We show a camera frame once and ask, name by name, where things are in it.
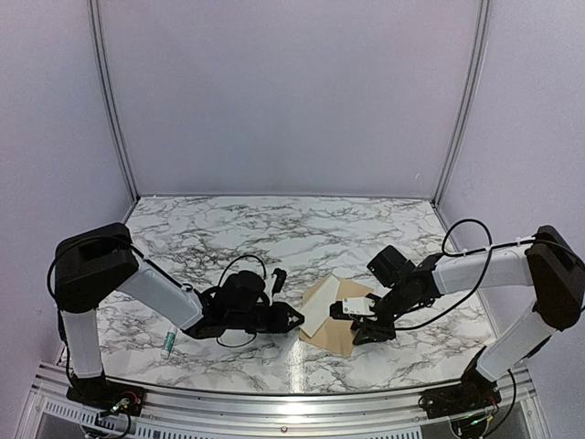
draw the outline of marble table surface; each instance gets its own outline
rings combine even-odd
[[[438,252],[443,229],[426,201],[380,198],[143,198],[127,222],[135,245],[180,282],[199,291],[218,281],[237,256],[254,253],[269,271],[288,272],[285,300],[300,309],[303,291],[330,272],[385,290],[366,264],[392,244],[414,262]],[[252,262],[237,269],[257,270]],[[402,317],[417,324],[462,295]],[[168,321],[120,293],[102,302],[99,331],[110,376],[200,390],[315,393],[367,391],[461,376],[493,334],[477,297],[423,329],[387,343],[356,347],[346,359],[302,342],[295,329],[263,335],[244,348],[180,331],[169,359],[161,358]],[[237,344],[245,334],[227,334]]]

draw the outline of gray marble vein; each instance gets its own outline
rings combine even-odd
[[[366,263],[386,245],[414,262],[441,248],[443,231],[425,201],[380,198],[143,198],[128,221],[135,244],[180,282],[203,290],[230,261],[254,253],[269,271],[288,272],[283,294],[300,309],[303,291],[326,274],[385,290]],[[254,262],[236,269],[259,270]],[[404,316],[421,323],[461,298],[443,297],[432,309]],[[493,335],[479,300],[418,331],[385,344],[356,347],[351,359],[303,343],[296,330],[258,335],[245,348],[179,332],[162,359],[168,321],[124,294],[100,306],[103,364],[111,376],[194,389],[255,392],[337,392],[387,389],[456,378]],[[245,341],[229,333],[227,344]]]

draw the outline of metal frame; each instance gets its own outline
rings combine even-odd
[[[465,82],[465,89],[463,91],[463,98],[455,127],[451,136],[445,163],[443,164],[439,183],[435,190],[435,195],[432,199],[432,204],[440,206],[449,181],[451,179],[452,171],[455,167],[457,156],[463,144],[465,136],[465,128],[469,120],[470,110],[473,104],[473,97],[477,92],[482,66],[484,62],[485,49],[487,47],[487,32],[489,28],[490,15],[492,10],[492,0],[480,0],[479,12],[477,16],[477,26],[475,28],[475,39],[473,42],[472,57],[467,71],[467,81]]]
[[[101,25],[100,0],[87,0],[87,2],[90,17],[91,38],[93,41],[93,49],[100,78],[101,94],[103,96],[103,103],[108,116],[108,124],[112,132],[112,140],[126,189],[128,190],[132,202],[135,203],[139,199],[139,194],[136,188],[132,167],[130,166],[130,157],[128,156],[128,151],[126,149],[126,142],[122,133],[122,126],[120,124],[120,118],[114,100],[112,80],[110,78],[108,60],[106,57],[103,28]]]
[[[536,392],[526,369],[515,370],[517,400],[538,414]],[[418,407],[420,393],[429,388],[456,382],[344,394],[248,394],[218,391],[195,391],[139,383],[146,388],[143,413],[133,419],[130,437],[165,437],[164,432],[178,432],[184,438],[252,438],[286,435],[294,437],[346,438],[391,437],[392,434],[417,431],[428,423],[444,423],[448,418],[427,419]],[[512,381],[504,377],[498,382],[503,406],[511,402]],[[65,394],[69,382],[65,370],[41,363],[23,411],[16,438],[36,437],[44,412],[55,413],[55,405],[64,407],[62,414],[77,419],[76,413],[91,416],[95,411],[70,402]],[[547,438],[536,416],[527,414],[531,438]]]

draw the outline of white marble tabletop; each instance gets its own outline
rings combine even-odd
[[[285,300],[300,309],[303,291],[326,274],[384,289],[366,264],[392,244],[414,262],[438,252],[444,234],[426,201],[380,198],[143,198],[128,220],[134,243],[180,282],[202,291],[228,263],[254,253],[288,272]],[[252,262],[236,268],[257,269]],[[462,295],[402,317],[402,325],[435,316]],[[346,359],[302,342],[298,329],[258,337],[244,348],[181,332],[169,359],[161,346],[169,327],[124,294],[102,302],[99,330],[110,376],[201,390],[311,393],[367,391],[458,378],[493,335],[473,297],[437,323],[400,332],[387,343],[356,347]],[[229,344],[241,334],[229,334]]]

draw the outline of paper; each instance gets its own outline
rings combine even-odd
[[[301,314],[304,316],[304,323],[301,325],[301,329],[307,336],[314,336],[315,332],[325,323],[329,317],[329,306],[337,299],[338,290],[339,281],[330,274],[303,305]]]
[[[329,278],[329,276],[317,282],[304,292],[304,304],[309,303],[317,289]],[[346,297],[365,297],[370,293],[374,293],[374,289],[368,286],[347,279],[337,279],[339,281],[339,288],[336,300],[343,300]],[[328,317],[314,336],[309,337],[303,331],[299,331],[299,338],[306,343],[310,343],[319,348],[349,358],[354,350],[354,333],[351,331],[351,324],[352,322],[347,320],[334,320],[333,318]]]

